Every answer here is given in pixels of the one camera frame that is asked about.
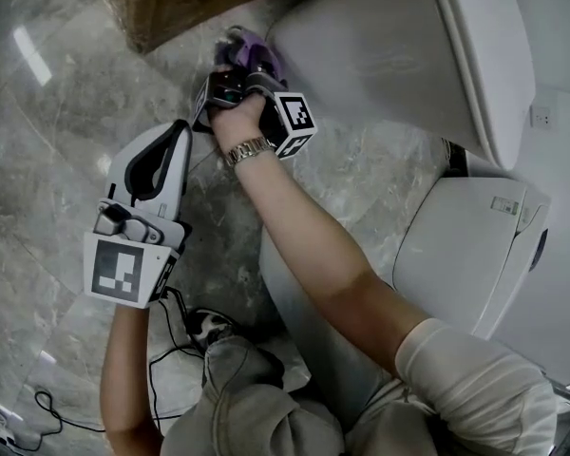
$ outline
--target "toilet lid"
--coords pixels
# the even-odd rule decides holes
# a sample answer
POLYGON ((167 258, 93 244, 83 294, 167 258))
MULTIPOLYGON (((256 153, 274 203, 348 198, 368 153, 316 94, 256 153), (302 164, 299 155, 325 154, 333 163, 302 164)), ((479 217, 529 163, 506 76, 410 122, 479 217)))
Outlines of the toilet lid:
POLYGON ((438 0, 487 158, 517 160, 536 94, 532 55, 516 0, 438 0))

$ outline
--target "toilet tank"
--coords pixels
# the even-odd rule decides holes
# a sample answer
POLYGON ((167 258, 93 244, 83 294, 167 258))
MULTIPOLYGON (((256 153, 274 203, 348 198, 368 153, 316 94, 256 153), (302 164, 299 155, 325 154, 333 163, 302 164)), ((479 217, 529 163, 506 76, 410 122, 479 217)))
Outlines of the toilet tank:
POLYGON ((307 0, 271 40, 292 86, 329 113, 411 124, 483 156, 436 0, 307 0))
POLYGON ((428 314, 489 338, 540 259, 549 203, 516 180, 438 180, 403 240, 393 287, 428 314))
POLYGON ((516 0, 308 0, 270 37, 317 109, 409 124, 515 164, 536 93, 516 0))

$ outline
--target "wall outlet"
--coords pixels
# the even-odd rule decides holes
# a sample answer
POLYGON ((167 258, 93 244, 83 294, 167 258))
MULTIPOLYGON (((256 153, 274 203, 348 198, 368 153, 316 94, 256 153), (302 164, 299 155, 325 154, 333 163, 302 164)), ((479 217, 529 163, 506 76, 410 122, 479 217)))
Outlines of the wall outlet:
POLYGON ((533 104, 530 108, 530 124, 532 125, 532 128, 551 130, 553 125, 551 108, 548 106, 536 106, 533 104))

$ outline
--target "wristwatch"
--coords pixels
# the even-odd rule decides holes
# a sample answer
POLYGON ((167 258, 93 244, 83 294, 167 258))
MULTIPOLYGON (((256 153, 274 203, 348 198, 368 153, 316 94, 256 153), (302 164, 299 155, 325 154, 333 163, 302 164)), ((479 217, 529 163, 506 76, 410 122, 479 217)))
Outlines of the wristwatch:
POLYGON ((258 137, 256 139, 251 139, 240 143, 235 148, 230 150, 224 155, 224 159, 229 167, 234 167, 239 162, 250 157, 254 157, 257 154, 264 152, 265 150, 274 150, 274 146, 268 142, 266 137, 258 137))

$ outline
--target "marble floor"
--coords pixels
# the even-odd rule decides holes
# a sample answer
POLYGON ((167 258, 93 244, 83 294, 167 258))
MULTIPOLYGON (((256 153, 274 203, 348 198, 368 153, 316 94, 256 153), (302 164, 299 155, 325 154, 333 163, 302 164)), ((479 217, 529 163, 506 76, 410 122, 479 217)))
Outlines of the marble floor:
MULTIPOLYGON (((34 403, 39 388, 65 417, 101 424, 113 307, 81 294, 82 235, 94 223, 111 158, 150 126, 189 118, 225 29, 265 34, 295 2, 256 0, 140 56, 102 0, 0 0, 0 407, 11 412, 20 444, 34 446, 39 432, 56 427, 34 403)), ((287 167, 388 280, 415 211, 445 168, 442 143, 397 123, 317 121, 320 133, 287 167)), ((283 353, 292 379, 303 377, 258 273, 261 225, 215 149, 211 137, 195 136, 181 213, 194 235, 172 283, 189 305, 275 335, 269 345, 283 353)), ((180 326, 176 336, 183 339, 180 326)), ((170 346, 157 309, 150 355, 170 346)), ((158 365, 161 414, 195 403, 200 370, 179 354, 158 365)), ((40 453, 66 452, 109 453, 101 434, 73 427, 46 438, 40 453)))

